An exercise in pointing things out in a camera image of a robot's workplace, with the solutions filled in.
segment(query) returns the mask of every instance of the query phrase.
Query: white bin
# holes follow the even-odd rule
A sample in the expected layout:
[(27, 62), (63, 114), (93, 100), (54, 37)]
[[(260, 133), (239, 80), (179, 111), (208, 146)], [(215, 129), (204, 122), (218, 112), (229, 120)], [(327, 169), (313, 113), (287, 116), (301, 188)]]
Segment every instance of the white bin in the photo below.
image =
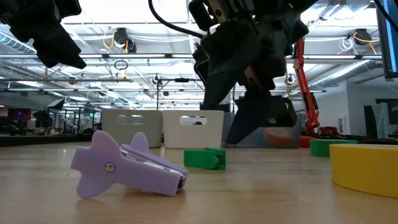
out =
[(103, 131), (119, 145), (130, 144), (132, 137), (143, 132), (149, 147), (162, 145), (162, 112), (154, 110), (102, 110)]
[(223, 111), (163, 111), (164, 145), (174, 149), (221, 147)]

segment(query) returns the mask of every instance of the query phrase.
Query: green block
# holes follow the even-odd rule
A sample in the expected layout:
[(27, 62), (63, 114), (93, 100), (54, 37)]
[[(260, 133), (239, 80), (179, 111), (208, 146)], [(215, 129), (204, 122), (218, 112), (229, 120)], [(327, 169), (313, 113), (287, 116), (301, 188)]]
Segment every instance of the green block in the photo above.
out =
[(324, 140), (313, 139), (310, 141), (311, 156), (330, 157), (329, 145), (331, 144), (357, 144), (357, 140)]
[(210, 170), (225, 170), (224, 149), (184, 150), (184, 166)]

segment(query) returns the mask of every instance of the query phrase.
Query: lavender plastic part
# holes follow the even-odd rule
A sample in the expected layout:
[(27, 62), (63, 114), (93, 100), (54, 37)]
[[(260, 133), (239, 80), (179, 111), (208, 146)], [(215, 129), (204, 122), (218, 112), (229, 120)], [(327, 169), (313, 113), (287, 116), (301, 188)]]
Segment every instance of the lavender plastic part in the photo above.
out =
[[(112, 173), (105, 171), (109, 162), (115, 165)], [(81, 172), (77, 186), (81, 198), (95, 197), (116, 183), (174, 196), (180, 181), (176, 173), (124, 157), (117, 142), (103, 131), (94, 133), (90, 147), (76, 149), (70, 168)]]
[(121, 147), (122, 149), (132, 152), (133, 154), (137, 154), (148, 161), (153, 161), (169, 169), (179, 171), (185, 175), (188, 174), (188, 170), (186, 170), (184, 167), (151, 154), (149, 152), (148, 140), (144, 133), (137, 133), (134, 135), (130, 145), (123, 144)]

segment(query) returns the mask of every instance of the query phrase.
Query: wooden table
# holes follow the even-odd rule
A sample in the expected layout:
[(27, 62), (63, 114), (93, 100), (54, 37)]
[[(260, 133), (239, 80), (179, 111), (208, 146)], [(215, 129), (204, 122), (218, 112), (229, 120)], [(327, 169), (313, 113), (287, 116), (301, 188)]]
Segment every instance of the wooden table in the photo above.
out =
[[(332, 184), (329, 159), (308, 149), (228, 149), (227, 170), (190, 169), (176, 197), (115, 185), (82, 200), (75, 146), (0, 149), (0, 223), (398, 223), (398, 199)], [(172, 162), (182, 155), (165, 150)]]

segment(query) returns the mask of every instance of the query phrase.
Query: yellow cylinder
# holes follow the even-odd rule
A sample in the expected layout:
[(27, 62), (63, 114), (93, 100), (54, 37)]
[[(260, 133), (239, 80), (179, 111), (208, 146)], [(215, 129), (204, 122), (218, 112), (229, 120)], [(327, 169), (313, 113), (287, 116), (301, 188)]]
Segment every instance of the yellow cylinder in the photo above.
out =
[(335, 184), (398, 198), (398, 146), (332, 144), (330, 160)]

